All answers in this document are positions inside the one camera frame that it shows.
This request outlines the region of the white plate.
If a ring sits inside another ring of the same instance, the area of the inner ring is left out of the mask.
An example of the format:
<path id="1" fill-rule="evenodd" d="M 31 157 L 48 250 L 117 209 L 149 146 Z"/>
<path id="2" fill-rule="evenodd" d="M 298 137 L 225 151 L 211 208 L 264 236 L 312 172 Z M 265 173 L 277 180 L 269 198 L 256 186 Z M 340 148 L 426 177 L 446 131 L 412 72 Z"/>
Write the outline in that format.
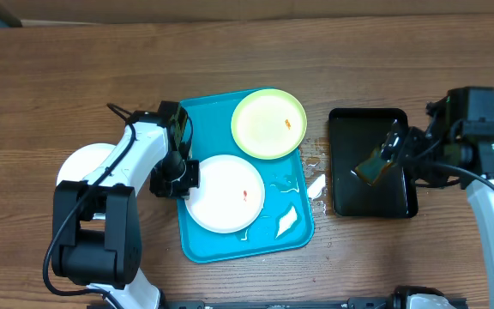
<path id="1" fill-rule="evenodd" d="M 81 181 L 93 172 L 114 148 L 115 145 L 109 143 L 93 143 L 77 149 L 61 165 L 56 185 L 64 180 Z"/>

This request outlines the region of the green yellow sponge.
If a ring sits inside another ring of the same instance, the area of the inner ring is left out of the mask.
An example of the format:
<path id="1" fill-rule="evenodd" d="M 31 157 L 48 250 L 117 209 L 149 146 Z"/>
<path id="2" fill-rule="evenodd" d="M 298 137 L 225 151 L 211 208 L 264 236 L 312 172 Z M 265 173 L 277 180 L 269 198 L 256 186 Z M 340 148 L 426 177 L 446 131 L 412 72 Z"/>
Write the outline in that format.
<path id="1" fill-rule="evenodd" d="M 395 157 L 388 150 L 375 148 L 370 157 L 359 163 L 353 171 L 366 184 L 373 186 L 395 164 Z"/>

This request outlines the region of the pink plate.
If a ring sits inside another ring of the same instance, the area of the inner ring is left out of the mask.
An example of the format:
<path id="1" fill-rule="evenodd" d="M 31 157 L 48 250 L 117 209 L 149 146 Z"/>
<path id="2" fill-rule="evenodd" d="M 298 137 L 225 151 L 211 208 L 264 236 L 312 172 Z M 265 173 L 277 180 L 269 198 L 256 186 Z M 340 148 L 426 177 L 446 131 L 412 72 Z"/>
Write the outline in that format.
<path id="1" fill-rule="evenodd" d="M 192 219 L 213 233 L 235 233 L 260 215 L 265 201 L 262 176 L 247 160 L 220 154 L 200 163 L 200 185 L 185 200 Z"/>

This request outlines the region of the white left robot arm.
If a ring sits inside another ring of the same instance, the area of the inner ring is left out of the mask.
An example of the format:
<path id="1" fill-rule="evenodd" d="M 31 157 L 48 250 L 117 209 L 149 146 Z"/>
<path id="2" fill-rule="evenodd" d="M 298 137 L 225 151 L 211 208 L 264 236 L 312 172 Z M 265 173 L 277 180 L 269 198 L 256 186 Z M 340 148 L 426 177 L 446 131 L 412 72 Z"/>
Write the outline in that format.
<path id="1" fill-rule="evenodd" d="M 113 308 L 161 305 L 161 292 L 140 269 L 137 195 L 148 182 L 157 197 L 187 198 L 200 184 L 190 145 L 175 127 L 128 124 L 94 171 L 57 185 L 53 236 L 43 265 L 45 285 L 53 294 L 63 291 L 50 283 L 50 273 L 78 285 L 75 294 L 100 294 Z"/>

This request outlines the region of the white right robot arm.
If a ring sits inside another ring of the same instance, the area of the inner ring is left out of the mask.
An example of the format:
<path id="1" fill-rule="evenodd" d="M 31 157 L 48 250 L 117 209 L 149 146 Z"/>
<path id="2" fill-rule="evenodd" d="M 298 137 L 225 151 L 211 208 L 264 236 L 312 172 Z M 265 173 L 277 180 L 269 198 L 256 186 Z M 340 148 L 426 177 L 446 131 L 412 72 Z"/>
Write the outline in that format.
<path id="1" fill-rule="evenodd" d="M 433 121 L 427 130 L 394 124 L 375 157 L 378 176 L 399 166 L 421 185 L 459 185 L 466 192 L 479 229 L 494 308 L 494 122 Z"/>

